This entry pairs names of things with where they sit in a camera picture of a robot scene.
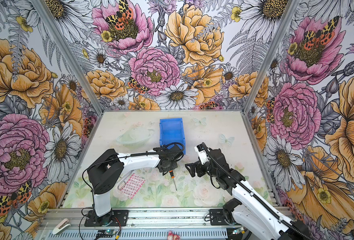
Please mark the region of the orange black screwdriver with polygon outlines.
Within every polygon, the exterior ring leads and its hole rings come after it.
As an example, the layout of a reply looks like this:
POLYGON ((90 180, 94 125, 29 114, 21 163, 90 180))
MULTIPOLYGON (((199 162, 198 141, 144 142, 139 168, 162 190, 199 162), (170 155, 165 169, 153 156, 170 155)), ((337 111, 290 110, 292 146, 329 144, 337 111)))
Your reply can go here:
POLYGON ((177 185, 176 185, 176 182, 175 182, 175 175, 174 175, 174 171, 169 171, 169 174, 171 176, 171 179, 173 181, 173 184, 175 186, 175 190, 177 191, 177 185))

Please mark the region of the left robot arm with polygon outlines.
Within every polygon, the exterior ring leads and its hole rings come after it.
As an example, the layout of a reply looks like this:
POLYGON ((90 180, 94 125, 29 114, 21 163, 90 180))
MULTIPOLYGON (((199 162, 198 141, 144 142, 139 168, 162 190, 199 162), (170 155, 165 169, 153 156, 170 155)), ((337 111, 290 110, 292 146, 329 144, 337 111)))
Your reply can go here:
POLYGON ((120 177, 144 168, 157 168, 166 175, 178 167, 184 150, 182 143, 162 145, 134 154, 118 153, 115 149, 106 150, 84 171, 93 193, 93 214, 104 217, 111 212, 110 191, 117 185, 120 177))

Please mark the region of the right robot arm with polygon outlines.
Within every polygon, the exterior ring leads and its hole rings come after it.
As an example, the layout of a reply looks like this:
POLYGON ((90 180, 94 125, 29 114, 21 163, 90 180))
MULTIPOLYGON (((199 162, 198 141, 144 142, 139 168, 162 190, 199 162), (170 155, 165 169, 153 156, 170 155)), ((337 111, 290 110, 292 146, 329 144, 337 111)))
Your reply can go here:
POLYGON ((205 143, 195 147, 199 160, 186 164, 192 177, 209 175, 227 191, 232 199, 223 206, 225 220, 230 225, 246 227, 260 240, 310 240, 311 234, 301 221, 293 221, 262 198, 238 171, 229 167, 221 149, 211 149, 205 143))

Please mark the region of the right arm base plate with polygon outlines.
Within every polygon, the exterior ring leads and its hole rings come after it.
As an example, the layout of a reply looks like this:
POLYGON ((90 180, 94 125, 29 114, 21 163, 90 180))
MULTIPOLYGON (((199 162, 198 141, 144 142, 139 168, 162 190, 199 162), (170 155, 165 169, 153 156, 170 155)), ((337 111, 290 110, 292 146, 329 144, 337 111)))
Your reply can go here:
POLYGON ((205 220, 208 220, 211 226, 231 226, 235 224, 224 209, 209 209, 209 216, 205 220))

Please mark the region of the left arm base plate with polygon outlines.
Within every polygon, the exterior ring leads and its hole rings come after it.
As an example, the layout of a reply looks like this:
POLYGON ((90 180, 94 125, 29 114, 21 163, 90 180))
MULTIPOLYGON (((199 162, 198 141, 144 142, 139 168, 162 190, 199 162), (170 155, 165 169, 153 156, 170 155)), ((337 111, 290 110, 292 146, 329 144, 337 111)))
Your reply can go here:
POLYGON ((109 213, 98 217, 94 210, 86 215, 85 227, 125 227, 129 218, 128 210, 111 210, 109 213))

